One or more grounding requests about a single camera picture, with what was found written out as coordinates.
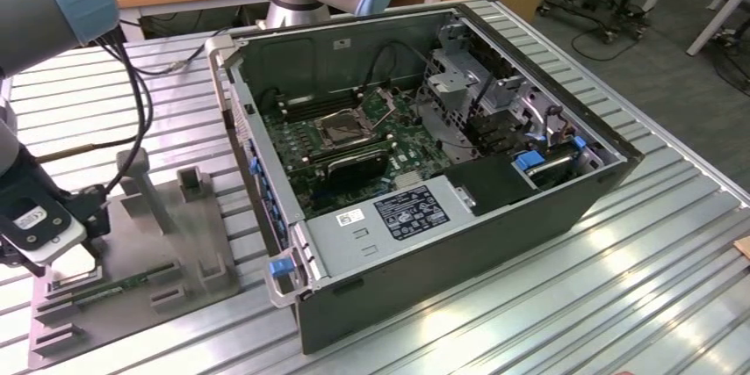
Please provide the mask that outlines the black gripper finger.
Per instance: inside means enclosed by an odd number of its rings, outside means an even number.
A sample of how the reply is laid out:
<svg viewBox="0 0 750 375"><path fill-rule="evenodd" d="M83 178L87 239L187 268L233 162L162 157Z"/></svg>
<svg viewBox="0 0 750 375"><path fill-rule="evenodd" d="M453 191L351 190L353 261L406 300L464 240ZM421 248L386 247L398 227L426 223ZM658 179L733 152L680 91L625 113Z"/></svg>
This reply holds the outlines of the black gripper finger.
<svg viewBox="0 0 750 375"><path fill-rule="evenodd" d="M109 212L109 202L105 201L82 216L82 224L86 228L86 240L82 245L94 258L97 264L102 263L102 247L98 239L111 232L111 217Z"/></svg>

